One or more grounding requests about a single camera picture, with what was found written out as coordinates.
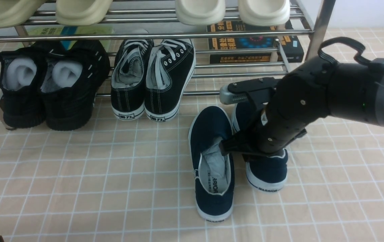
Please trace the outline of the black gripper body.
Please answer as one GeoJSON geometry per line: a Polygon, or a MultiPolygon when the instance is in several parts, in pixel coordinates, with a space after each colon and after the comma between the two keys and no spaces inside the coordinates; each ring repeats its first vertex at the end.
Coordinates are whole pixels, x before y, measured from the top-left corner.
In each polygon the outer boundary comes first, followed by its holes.
{"type": "Polygon", "coordinates": [[[330,115],[329,79],[338,61],[314,57],[278,81],[275,95],[262,109],[267,123],[247,128],[252,155],[270,156],[290,144],[310,123],[330,115]]]}

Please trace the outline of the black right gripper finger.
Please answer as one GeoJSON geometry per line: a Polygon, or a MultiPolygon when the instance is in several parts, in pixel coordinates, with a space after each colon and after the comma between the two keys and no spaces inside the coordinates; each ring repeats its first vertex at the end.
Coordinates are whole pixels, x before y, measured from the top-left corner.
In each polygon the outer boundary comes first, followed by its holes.
{"type": "Polygon", "coordinates": [[[256,153],[256,148],[252,141],[253,138],[247,132],[237,132],[229,139],[222,140],[218,146],[222,155],[230,153],[253,155],[256,153]]]}

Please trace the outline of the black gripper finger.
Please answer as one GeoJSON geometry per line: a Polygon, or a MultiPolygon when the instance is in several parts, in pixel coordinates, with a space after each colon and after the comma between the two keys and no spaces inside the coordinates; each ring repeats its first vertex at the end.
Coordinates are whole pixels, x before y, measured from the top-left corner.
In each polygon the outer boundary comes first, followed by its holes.
{"type": "Polygon", "coordinates": [[[242,154],[242,157],[246,163],[259,161],[259,155],[242,154]]]}

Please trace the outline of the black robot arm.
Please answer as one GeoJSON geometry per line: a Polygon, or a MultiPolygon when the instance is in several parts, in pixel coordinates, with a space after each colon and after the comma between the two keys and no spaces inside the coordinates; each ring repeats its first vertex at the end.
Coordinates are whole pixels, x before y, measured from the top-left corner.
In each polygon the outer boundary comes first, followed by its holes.
{"type": "Polygon", "coordinates": [[[220,89],[220,101],[248,101],[245,129],[219,144],[223,155],[273,156],[319,118],[333,116],[384,127],[384,58],[357,63],[315,57],[281,79],[259,78],[220,89]]]}

